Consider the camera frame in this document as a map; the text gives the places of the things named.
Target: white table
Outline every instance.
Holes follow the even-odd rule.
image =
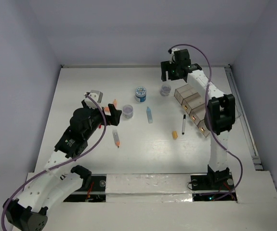
[[[230,93],[224,68],[213,68],[212,72],[214,84]],[[61,70],[35,172],[42,170],[68,127],[73,111],[81,107],[86,91],[102,91],[102,105],[114,99],[118,101],[118,109],[131,104],[134,117],[121,117],[117,127],[119,149],[114,145],[111,126],[100,145],[78,161],[93,174],[108,174],[107,202],[63,203],[49,217],[44,230],[277,230],[277,192],[269,172],[255,171],[239,119],[228,141],[228,149],[244,166],[243,180],[236,190],[238,204],[191,202],[191,191],[186,188],[189,175],[185,173],[207,171],[210,137],[204,138],[189,118],[185,135],[181,135],[184,111],[173,92],[185,83],[170,81],[171,94],[162,97],[158,91],[162,84],[160,75],[160,68]],[[147,88],[144,103],[134,99],[138,86]],[[147,106],[152,110],[153,124],[148,124]],[[171,135],[174,130],[179,135],[175,141]],[[101,132],[98,129],[94,133],[89,146],[98,140]],[[239,164],[230,156],[228,163],[237,181]]]

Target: small yellow object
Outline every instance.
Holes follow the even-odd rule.
[[[173,137],[174,140],[178,138],[178,134],[177,134],[176,131],[172,132],[172,137]]]

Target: black marker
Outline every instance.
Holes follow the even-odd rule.
[[[185,116],[186,115],[183,115],[183,122],[182,122],[182,135],[185,134]]]

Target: white enclosure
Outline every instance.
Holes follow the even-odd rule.
[[[154,66],[176,43],[232,65],[277,188],[277,0],[0,0],[0,215],[35,170],[61,65]]]

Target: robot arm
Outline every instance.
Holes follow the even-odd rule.
[[[98,104],[101,102],[101,92],[91,91],[87,94]],[[75,162],[50,170],[53,166],[81,155],[88,146],[89,137],[104,123],[101,112],[89,98],[86,97],[82,105],[83,108],[73,113],[70,126],[46,162],[44,169],[47,172],[29,183],[6,208],[7,220],[22,231],[42,230],[55,205],[63,202],[79,188],[87,189],[90,186],[91,172],[82,166],[73,167]],[[111,115],[105,115],[106,122],[108,125],[117,126],[122,112],[116,110],[113,104],[108,107]]]
[[[170,61],[161,62],[162,81],[166,81],[166,73],[168,73],[168,79],[170,80],[183,79],[195,88],[202,98],[208,100],[206,113],[209,113],[211,127],[208,126],[205,116],[206,127],[208,130],[212,130],[215,138],[227,148],[228,132],[235,122],[234,96],[232,94],[226,95],[211,82],[206,98],[209,79],[198,64],[191,63],[188,50],[175,48],[171,51],[171,54]],[[208,184],[208,189],[217,189],[215,185],[222,184],[224,180],[229,178],[231,178],[231,175],[227,164],[227,152],[211,136],[211,156],[206,179],[199,176],[198,180],[193,176],[192,182],[197,181],[196,185]]]

